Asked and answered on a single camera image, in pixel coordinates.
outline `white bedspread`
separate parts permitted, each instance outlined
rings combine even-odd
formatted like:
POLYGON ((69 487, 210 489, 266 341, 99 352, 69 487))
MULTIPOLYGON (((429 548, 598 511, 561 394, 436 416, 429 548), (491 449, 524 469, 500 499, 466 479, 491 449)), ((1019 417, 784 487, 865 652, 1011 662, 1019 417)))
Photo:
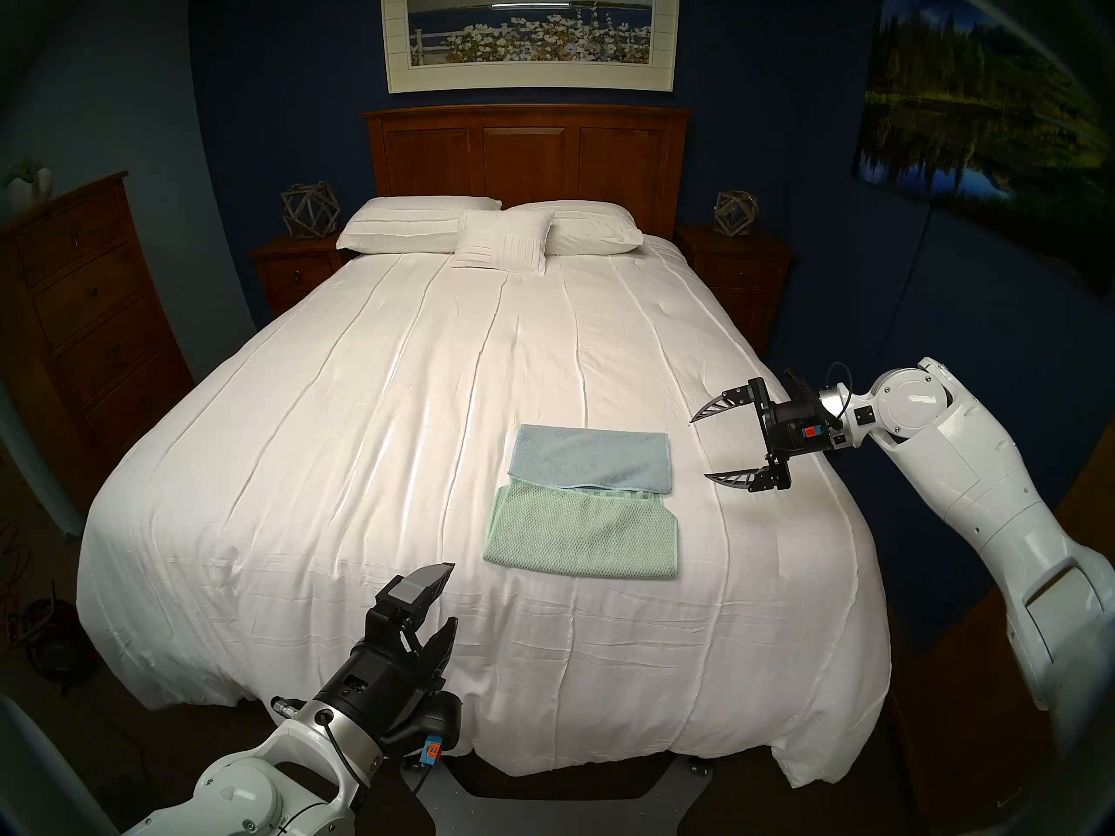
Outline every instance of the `white bedspread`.
POLYGON ((513 774, 769 745, 793 785, 841 778, 890 677, 871 534, 822 456, 788 492, 754 408, 689 425, 759 362, 677 249, 550 257, 524 278, 361 256, 261 331, 127 454, 81 545, 78 609, 147 707, 310 698, 396 573, 457 564, 423 638, 458 752, 513 774), (521 422, 667 431, 675 581, 481 558, 521 422))

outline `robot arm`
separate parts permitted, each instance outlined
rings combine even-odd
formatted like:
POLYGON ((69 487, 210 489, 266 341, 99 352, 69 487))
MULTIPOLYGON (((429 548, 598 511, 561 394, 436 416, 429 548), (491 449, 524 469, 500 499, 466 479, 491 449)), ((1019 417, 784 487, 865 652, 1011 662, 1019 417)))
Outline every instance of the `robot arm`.
POLYGON ((459 739, 460 701, 442 678, 457 619, 425 645, 416 635, 452 572, 452 563, 439 563, 396 575, 369 609, 365 636, 312 701, 273 699, 285 721, 263 743, 214 761, 190 800, 152 813, 127 836, 351 834, 385 755, 420 749, 428 768, 459 739), (311 794, 275 768, 283 762, 328 779, 337 796, 326 801, 311 794))
POLYGON ((1079 642, 1115 631, 1115 572, 1061 529, 1006 429, 932 359, 889 371, 862 396, 843 383, 816 395, 794 372, 786 379, 787 404, 770 405, 756 378, 697 412, 694 421, 754 401, 767 444, 766 467, 708 477, 753 492, 788 488, 789 457, 856 448, 870 436, 979 554, 1006 600, 1007 635, 1035 704, 1053 706, 1059 733, 1072 733, 1079 715, 1063 692, 1079 688, 1082 672, 1095 683, 1111 673, 1109 649, 1079 642))

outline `metal geometric decor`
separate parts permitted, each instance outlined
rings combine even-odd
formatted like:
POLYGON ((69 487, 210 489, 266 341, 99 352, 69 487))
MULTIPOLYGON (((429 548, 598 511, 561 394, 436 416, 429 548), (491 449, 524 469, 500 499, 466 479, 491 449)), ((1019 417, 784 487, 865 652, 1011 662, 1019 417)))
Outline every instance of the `metal geometric decor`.
POLYGON ((746 236, 759 216, 759 202, 746 191, 721 191, 712 207, 712 230, 725 236, 746 236))
POLYGON ((281 196, 282 220, 294 239, 320 239, 337 230, 341 207, 328 182, 291 185, 281 196))

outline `wooden dresser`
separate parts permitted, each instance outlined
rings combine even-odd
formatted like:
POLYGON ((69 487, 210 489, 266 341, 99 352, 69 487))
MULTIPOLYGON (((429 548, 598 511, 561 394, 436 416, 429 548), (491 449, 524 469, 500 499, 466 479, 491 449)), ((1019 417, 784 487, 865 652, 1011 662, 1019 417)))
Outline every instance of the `wooden dresser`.
POLYGON ((0 376, 87 511, 112 468, 193 387, 117 173, 0 230, 0 376))

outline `pillow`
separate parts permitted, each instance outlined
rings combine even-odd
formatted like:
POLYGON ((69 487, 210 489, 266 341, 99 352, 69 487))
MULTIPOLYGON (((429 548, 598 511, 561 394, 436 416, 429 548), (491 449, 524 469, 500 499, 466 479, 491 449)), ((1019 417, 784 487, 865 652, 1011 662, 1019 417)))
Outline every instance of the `pillow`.
POLYGON ((550 210, 468 210, 449 265, 541 275, 546 271, 546 232, 553 216, 550 210))
POLYGON ((631 213, 603 201, 545 201, 516 210, 552 210, 546 254, 622 254, 642 244, 631 213))
POLYGON ((349 218, 337 247, 361 254, 447 254, 457 244, 466 210, 502 205, 491 197, 372 197, 349 218))

